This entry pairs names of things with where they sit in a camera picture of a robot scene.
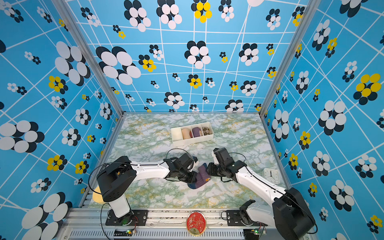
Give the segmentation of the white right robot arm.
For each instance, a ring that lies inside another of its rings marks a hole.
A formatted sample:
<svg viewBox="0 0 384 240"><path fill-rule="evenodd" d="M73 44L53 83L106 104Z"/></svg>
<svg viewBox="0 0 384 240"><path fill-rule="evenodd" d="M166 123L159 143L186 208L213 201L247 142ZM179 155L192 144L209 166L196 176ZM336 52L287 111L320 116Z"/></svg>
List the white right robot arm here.
<svg viewBox="0 0 384 240"><path fill-rule="evenodd" d="M262 198L267 205L248 200L240 207L240 222L244 226L271 226L285 240L298 240L315 227L316 221L301 193L269 182L248 168L243 161L235 161L226 148L215 148L214 162L208 165L212 177L226 177L247 187Z"/></svg>

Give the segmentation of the purple striped sock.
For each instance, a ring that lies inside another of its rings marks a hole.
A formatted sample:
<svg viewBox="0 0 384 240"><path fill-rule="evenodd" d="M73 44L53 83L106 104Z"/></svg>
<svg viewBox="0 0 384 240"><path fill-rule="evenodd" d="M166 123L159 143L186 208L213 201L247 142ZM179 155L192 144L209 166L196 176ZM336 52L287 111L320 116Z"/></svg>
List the purple striped sock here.
<svg viewBox="0 0 384 240"><path fill-rule="evenodd" d="M195 183L188 184L190 189L198 189L211 180L211 176L209 176L207 172L207 167L207 164L204 163L198 168L199 172L196 176L197 181Z"/></svg>

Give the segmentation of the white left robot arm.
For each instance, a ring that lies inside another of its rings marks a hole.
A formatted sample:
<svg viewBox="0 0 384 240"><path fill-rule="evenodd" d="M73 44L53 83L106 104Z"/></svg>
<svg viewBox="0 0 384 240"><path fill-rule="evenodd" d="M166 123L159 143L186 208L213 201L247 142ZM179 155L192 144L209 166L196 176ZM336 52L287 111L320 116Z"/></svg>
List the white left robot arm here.
<svg viewBox="0 0 384 240"><path fill-rule="evenodd" d="M121 219L131 213L125 192L133 182L145 179L177 179L192 184L197 181L198 173L193 171L193 167L198 163L197 157L189 153L152 164L132 162L127 156L122 156L98 173L100 195L110 205L114 215Z"/></svg>

